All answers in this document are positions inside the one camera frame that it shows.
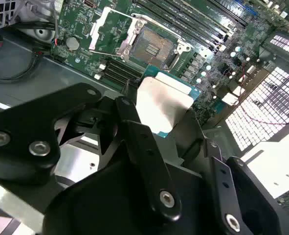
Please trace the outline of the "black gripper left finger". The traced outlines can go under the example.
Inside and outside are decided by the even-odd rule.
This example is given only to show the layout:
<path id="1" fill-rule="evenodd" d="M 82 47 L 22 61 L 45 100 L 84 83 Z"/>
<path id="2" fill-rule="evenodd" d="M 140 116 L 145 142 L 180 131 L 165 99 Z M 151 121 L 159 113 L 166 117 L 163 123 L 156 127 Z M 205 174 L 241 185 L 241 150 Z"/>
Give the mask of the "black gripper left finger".
<path id="1" fill-rule="evenodd" d="M 143 183 L 151 211 L 164 222 L 180 218 L 180 197 L 134 103 L 124 96 L 102 97 L 86 83 L 0 112 L 0 179 L 46 183 L 60 159 L 61 146 L 84 133 L 99 137 L 97 172 L 129 161 Z"/>

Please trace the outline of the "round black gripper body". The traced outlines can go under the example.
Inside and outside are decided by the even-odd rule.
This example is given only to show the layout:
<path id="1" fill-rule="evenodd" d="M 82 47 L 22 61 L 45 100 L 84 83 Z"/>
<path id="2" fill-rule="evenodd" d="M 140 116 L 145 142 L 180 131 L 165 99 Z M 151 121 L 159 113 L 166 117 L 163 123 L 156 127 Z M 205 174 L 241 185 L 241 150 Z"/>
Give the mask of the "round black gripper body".
<path id="1" fill-rule="evenodd" d="M 219 235 L 202 178 L 167 165 L 182 202 L 176 222 L 150 209 L 143 183 L 122 160 L 62 191 L 45 213 L 45 235 Z"/>

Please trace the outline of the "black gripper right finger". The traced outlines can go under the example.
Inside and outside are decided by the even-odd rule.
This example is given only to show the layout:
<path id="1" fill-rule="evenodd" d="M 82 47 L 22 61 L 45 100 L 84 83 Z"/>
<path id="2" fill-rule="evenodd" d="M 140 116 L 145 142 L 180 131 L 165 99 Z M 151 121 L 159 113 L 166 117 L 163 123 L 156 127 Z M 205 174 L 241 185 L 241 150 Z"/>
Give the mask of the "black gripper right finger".
<path id="1" fill-rule="evenodd" d="M 175 125 L 182 166 L 202 176 L 202 224 L 211 235 L 284 235 L 286 216 L 270 193 L 237 157 L 224 160 L 192 109 Z"/>

